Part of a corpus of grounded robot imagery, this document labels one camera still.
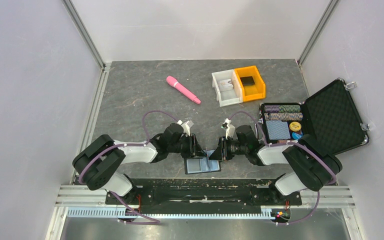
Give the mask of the black leather card holder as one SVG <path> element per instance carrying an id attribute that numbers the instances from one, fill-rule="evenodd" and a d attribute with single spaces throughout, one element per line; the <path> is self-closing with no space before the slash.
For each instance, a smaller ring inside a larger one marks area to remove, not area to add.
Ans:
<path id="1" fill-rule="evenodd" d="M 208 150 L 210 156 L 214 150 Z M 206 163 L 207 157 L 202 158 L 189 158 L 184 160 L 185 174 L 202 174 L 202 173 L 213 173 L 221 171 L 221 164 L 218 160 L 209 160 L 210 169 Z"/>

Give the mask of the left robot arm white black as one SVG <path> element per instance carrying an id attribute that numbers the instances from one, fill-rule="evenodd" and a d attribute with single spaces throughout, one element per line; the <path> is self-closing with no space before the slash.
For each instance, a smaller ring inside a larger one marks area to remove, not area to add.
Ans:
<path id="1" fill-rule="evenodd" d="M 79 153 L 72 166 L 79 174 L 78 182 L 89 190 L 105 189 L 116 194 L 125 204 L 133 203 L 137 190 L 126 174 L 118 173 L 123 164 L 153 164 L 180 154 L 185 159 L 206 157 L 198 144 L 196 135 L 191 133 L 191 121 L 170 124 L 162 133 L 145 142 L 122 142 L 103 134 Z"/>

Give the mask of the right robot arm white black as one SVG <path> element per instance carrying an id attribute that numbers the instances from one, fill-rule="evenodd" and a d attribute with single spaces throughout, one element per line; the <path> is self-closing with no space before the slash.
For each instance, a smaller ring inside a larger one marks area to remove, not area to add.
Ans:
<path id="1" fill-rule="evenodd" d="M 292 172 L 278 177 L 270 185 L 269 199 L 282 204 L 292 193 L 311 190 L 319 191 L 323 186 L 336 182 L 336 175 L 343 169 L 337 157 L 323 147 L 312 135 L 300 139 L 264 145 L 260 143 L 249 125 L 235 129 L 237 138 L 222 136 L 218 146 L 209 156 L 210 160 L 228 161 L 244 155 L 257 166 L 288 164 Z"/>

